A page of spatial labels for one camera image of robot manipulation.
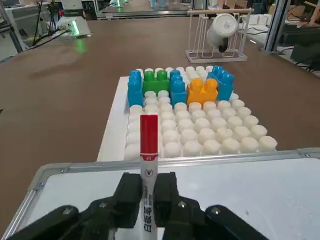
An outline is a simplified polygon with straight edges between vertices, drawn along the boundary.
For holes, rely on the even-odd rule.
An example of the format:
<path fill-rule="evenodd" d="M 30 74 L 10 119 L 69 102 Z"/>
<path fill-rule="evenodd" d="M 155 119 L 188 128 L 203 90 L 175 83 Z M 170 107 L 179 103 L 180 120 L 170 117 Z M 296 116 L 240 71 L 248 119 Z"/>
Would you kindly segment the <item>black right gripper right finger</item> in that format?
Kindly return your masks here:
<path fill-rule="evenodd" d="M 194 199 L 181 196 L 174 172 L 157 175 L 153 190 L 155 224 L 163 240 L 266 240 L 223 205 L 201 210 Z"/>

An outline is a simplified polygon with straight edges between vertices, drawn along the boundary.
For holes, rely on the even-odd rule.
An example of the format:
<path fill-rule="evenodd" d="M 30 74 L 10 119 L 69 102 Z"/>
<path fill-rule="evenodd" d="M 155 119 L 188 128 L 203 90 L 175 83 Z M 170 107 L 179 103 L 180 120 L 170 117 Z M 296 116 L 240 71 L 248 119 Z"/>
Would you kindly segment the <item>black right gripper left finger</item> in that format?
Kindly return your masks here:
<path fill-rule="evenodd" d="M 132 229 L 142 199 L 138 173 L 122 174 L 112 196 L 92 201 L 79 211 L 62 205 L 10 236 L 11 240 L 113 240 L 117 229 Z"/>

